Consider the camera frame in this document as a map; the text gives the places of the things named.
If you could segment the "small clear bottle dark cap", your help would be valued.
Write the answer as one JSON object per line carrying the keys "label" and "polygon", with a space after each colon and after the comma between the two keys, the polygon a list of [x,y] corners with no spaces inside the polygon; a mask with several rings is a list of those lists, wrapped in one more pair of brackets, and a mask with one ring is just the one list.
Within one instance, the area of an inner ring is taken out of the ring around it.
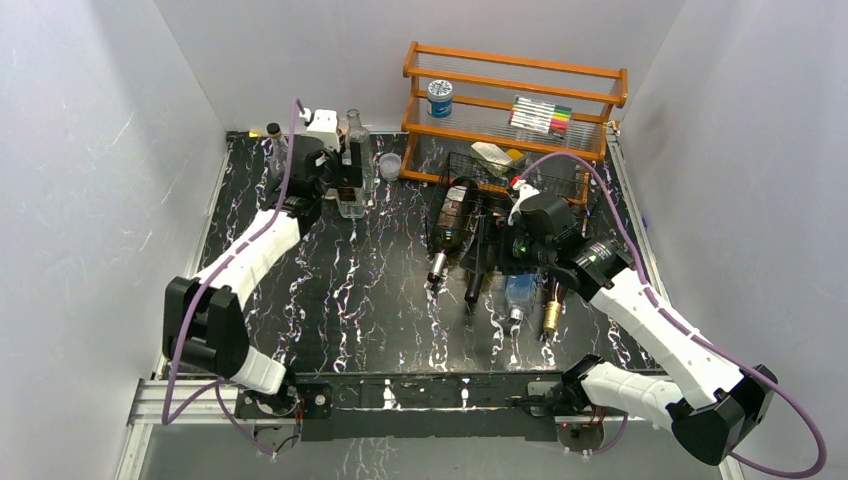
{"label": "small clear bottle dark cap", "polygon": [[269,173],[272,178],[278,178],[285,172],[288,142],[278,123],[268,123],[266,130]]}

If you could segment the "tall clear glass bottle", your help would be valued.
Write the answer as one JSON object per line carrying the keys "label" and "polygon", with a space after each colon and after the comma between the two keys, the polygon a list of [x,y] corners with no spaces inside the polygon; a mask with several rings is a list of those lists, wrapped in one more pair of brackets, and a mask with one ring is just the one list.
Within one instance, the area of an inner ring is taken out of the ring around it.
{"label": "tall clear glass bottle", "polygon": [[374,166],[371,137],[369,130],[363,125],[358,109],[346,111],[348,124],[347,138],[352,157],[360,160],[363,178],[363,201],[369,206],[375,190],[376,171]]}

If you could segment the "square clear whisky bottle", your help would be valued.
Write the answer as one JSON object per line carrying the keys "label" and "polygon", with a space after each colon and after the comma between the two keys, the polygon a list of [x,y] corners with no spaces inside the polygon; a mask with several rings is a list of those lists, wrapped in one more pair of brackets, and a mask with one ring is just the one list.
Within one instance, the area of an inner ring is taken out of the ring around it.
{"label": "square clear whisky bottle", "polygon": [[340,215],[343,218],[361,219],[365,216],[366,206],[361,188],[338,188],[336,190],[336,201]]}

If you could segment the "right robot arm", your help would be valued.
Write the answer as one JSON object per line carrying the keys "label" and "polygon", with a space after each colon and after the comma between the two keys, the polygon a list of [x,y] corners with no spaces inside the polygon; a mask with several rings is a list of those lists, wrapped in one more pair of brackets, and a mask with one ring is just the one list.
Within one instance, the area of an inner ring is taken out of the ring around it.
{"label": "right robot arm", "polygon": [[583,235],[564,199],[533,194],[511,212],[484,216],[462,265],[475,275],[546,271],[627,330],[668,376],[659,380],[588,354],[547,391],[530,391],[522,408],[547,416],[611,407],[671,432],[708,465],[720,464],[764,418],[773,373],[764,365],[746,373],[702,346],[693,327],[669,322],[632,258],[611,238]]}

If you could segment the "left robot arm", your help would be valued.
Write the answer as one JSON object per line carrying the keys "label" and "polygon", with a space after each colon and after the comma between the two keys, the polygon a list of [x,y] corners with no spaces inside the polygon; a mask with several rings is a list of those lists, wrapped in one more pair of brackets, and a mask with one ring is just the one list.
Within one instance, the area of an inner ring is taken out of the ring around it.
{"label": "left robot arm", "polygon": [[265,413],[288,416],[297,407],[295,373],[252,345],[245,308],[271,268],[316,223],[326,193],[361,177],[348,147],[296,136],[279,175],[268,180],[247,229],[213,263],[165,289],[162,353],[244,388]]}

